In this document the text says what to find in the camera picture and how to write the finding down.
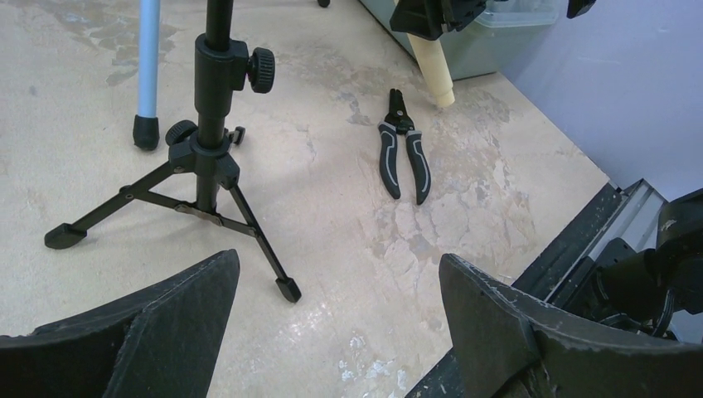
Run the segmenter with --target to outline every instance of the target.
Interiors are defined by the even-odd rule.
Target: white wall
[[[503,73],[620,187],[703,187],[702,1],[598,0]]]

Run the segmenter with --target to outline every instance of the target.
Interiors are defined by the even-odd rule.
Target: black rubber cap
[[[281,294],[291,303],[297,303],[303,296],[293,278],[276,279],[276,284],[279,286]]]
[[[63,223],[44,235],[44,245],[50,249],[68,249],[83,240],[88,233]]]
[[[134,145],[145,151],[153,151],[158,146],[158,118],[134,116],[132,127]]]

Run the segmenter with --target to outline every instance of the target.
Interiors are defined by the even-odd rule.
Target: black tripod
[[[247,76],[256,93],[268,93],[274,83],[274,54],[264,48],[255,48],[249,56],[246,43],[230,39],[233,0],[207,0],[205,34],[196,39],[195,106],[198,124],[183,120],[166,134],[168,162],[150,172],[132,185],[95,208],[73,224],[61,224],[44,237],[52,249],[66,249],[88,235],[88,229],[117,210],[137,199],[168,207],[181,213],[198,216],[217,226],[253,236],[259,242],[271,267],[276,284],[291,303],[301,294],[289,278],[279,259],[256,222],[244,195],[237,186],[240,167],[229,154],[231,144],[239,145],[244,128],[234,132],[225,129],[225,117],[232,105],[232,92],[244,89]],[[193,172],[197,175],[196,202],[188,203],[149,191],[172,174]],[[217,192],[222,186],[230,192],[246,220],[246,224],[230,220],[216,211]]]

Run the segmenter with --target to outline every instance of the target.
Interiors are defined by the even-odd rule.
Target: blue pole
[[[139,13],[139,93],[137,115],[156,118],[160,0],[141,0]]]

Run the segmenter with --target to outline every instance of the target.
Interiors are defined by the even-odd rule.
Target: adjustment knob
[[[255,93],[266,94],[274,88],[276,60],[271,50],[256,47],[249,58],[249,82]]]
[[[190,120],[181,120],[174,124],[168,132],[166,132],[166,145],[169,147],[174,143],[180,143],[189,135],[195,133],[197,126]]]

